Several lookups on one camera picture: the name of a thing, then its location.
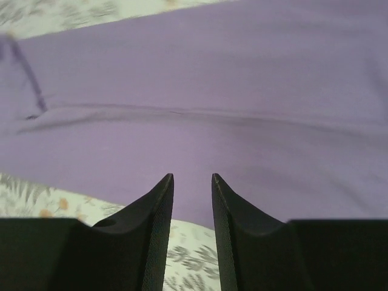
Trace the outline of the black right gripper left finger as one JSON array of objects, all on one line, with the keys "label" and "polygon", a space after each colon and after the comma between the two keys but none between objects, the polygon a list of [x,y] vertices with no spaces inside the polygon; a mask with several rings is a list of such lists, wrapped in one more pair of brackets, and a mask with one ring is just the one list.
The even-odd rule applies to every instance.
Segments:
[{"label": "black right gripper left finger", "polygon": [[161,290],[174,179],[88,226],[74,218],[1,219],[2,290]]}]

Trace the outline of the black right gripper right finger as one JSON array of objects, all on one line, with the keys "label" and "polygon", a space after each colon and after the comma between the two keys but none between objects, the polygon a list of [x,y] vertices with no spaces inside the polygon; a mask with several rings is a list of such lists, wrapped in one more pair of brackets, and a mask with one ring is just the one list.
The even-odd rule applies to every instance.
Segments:
[{"label": "black right gripper right finger", "polygon": [[386,290],[385,219],[281,222],[212,176],[222,290]]}]

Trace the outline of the purple t shirt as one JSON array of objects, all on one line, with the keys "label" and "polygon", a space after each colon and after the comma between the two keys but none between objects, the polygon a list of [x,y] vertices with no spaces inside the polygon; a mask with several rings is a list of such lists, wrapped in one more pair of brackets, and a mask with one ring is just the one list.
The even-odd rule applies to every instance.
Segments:
[{"label": "purple t shirt", "polygon": [[1,172],[128,204],[211,176],[280,220],[387,216],[387,2],[233,1],[1,36]]}]

